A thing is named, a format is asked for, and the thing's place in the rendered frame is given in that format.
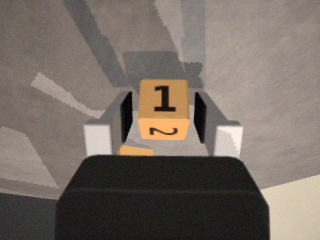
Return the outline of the orange number cube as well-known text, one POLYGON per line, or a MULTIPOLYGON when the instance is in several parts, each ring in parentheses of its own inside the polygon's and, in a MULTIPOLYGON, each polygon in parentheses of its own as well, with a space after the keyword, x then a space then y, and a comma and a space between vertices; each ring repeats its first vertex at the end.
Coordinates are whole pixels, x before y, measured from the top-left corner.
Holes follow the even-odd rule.
POLYGON ((143 139, 183 140, 189 121, 187 80, 140 81, 138 122, 143 139))

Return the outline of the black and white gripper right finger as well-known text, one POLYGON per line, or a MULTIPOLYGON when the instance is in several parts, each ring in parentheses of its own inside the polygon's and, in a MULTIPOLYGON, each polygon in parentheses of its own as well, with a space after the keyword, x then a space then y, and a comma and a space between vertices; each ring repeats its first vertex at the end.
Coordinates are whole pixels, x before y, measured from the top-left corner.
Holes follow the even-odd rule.
POLYGON ((206 92, 195 92, 194 125, 209 156, 239 159, 243 126, 238 120, 227 120, 206 92))

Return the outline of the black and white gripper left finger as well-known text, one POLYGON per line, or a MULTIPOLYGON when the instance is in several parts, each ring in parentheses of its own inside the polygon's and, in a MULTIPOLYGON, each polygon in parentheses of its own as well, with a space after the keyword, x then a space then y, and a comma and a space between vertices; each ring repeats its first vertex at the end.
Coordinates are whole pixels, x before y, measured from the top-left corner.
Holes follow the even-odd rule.
POLYGON ((99 119, 89 119, 84 124, 87 157, 117 155, 132 123, 132 91, 121 91, 99 119))

